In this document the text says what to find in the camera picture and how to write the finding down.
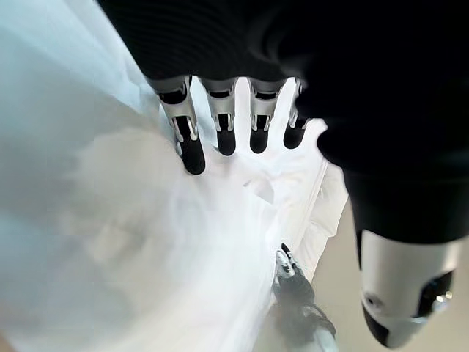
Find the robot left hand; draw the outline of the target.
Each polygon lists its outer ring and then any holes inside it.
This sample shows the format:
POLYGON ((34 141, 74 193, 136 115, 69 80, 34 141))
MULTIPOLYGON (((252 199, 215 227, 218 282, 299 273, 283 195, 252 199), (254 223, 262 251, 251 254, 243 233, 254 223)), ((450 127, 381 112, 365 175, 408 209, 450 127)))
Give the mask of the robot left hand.
POLYGON ((400 348, 446 300, 468 235, 466 1, 102 1, 151 83, 301 78, 299 116, 352 203, 362 307, 400 348))

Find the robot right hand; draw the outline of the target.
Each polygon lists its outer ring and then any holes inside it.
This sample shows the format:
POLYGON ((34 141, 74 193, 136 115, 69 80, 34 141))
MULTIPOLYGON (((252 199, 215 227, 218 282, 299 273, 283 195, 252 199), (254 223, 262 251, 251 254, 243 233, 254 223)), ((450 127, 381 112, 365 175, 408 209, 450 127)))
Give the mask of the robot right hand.
POLYGON ((276 252, 273 292, 280 310, 280 327, 295 340, 307 340, 318 330, 336 335, 336 328, 315 302, 309 280, 286 244, 276 252))

